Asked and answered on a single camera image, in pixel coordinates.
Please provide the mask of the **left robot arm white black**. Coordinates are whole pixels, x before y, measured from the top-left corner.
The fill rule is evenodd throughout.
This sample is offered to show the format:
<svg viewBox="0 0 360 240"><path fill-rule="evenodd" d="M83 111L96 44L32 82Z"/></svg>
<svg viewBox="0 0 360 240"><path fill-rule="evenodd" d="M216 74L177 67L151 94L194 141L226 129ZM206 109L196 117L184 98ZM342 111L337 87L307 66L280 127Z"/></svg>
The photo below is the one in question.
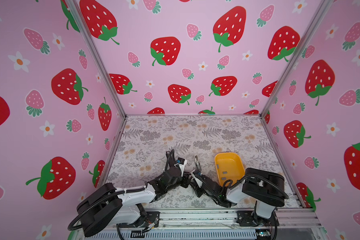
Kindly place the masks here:
<svg viewBox="0 0 360 240"><path fill-rule="evenodd" d="M101 232L108 225L141 228L144 234L158 224L159 216L146 212L143 204L156 202L178 186L187 187L190 173L185 172L187 160L175 158L175 151L166 152L163 173L140 187L115 188L107 183L77 206L78 215L69 223L68 230L82 229L85 237Z"/></svg>

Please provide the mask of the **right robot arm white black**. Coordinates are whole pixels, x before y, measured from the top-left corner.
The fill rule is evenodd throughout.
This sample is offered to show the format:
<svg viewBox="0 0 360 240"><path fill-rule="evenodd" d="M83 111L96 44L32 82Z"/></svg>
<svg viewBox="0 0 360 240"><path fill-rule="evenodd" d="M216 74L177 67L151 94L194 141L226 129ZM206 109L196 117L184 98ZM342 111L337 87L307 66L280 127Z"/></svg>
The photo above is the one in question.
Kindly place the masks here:
<svg viewBox="0 0 360 240"><path fill-rule="evenodd" d="M206 195L221 207L231 208L248 197L256 200L251 213L238 213L237 223L241 227L279 226L275 210L283 207L289 198L282 175L248 168L241 179L225 180L222 186L199 170L192 171L191 176L190 185L197 196Z"/></svg>

